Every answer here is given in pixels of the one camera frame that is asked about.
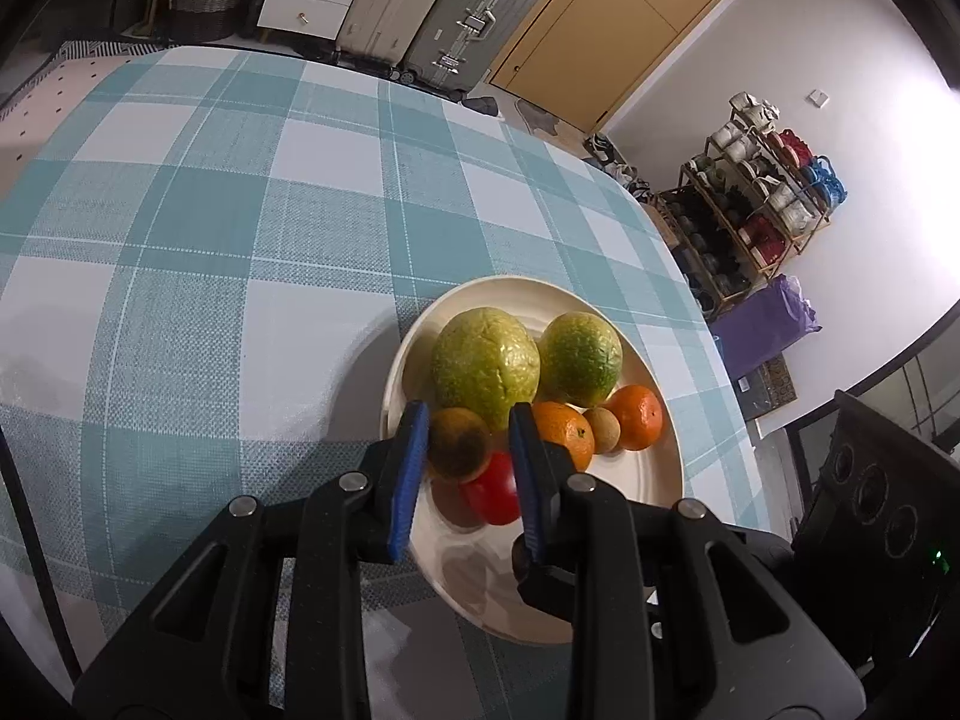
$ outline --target table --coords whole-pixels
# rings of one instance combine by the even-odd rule
[[[289,499],[356,466],[403,333],[490,274],[616,322],[669,403],[688,494],[767,526],[699,308],[610,177],[296,58],[178,47],[107,76],[0,204],[0,425],[80,660],[230,498]],[[29,594],[5,493],[0,563]],[[8,617],[23,600],[0,596]],[[568,648],[484,634],[409,560],[366,570],[363,603],[377,718],[563,716]],[[282,599],[277,619],[282,651]]]

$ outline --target purple bag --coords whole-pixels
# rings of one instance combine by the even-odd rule
[[[800,293],[800,281],[783,274],[710,326],[733,382],[821,329],[816,312]]]

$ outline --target light switch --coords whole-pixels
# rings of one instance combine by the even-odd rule
[[[822,89],[814,89],[806,96],[806,98],[810,100],[810,103],[813,103],[818,108],[823,108],[824,105],[830,102],[830,95],[828,95]]]

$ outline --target kiwi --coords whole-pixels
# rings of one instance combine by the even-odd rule
[[[593,451],[598,455],[606,454],[620,441],[620,423],[613,412],[607,409],[587,409],[584,419],[593,429]]]
[[[491,434],[487,423],[469,409],[440,409],[430,416],[427,459],[442,479],[469,482],[490,462]]]

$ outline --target orange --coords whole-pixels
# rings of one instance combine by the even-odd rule
[[[603,406],[620,423],[620,446],[624,449],[646,449],[664,429],[664,407],[646,386],[621,386]]]
[[[576,469],[586,471],[593,459],[593,431],[584,415],[565,403],[544,401],[532,408],[541,440],[565,446]]]

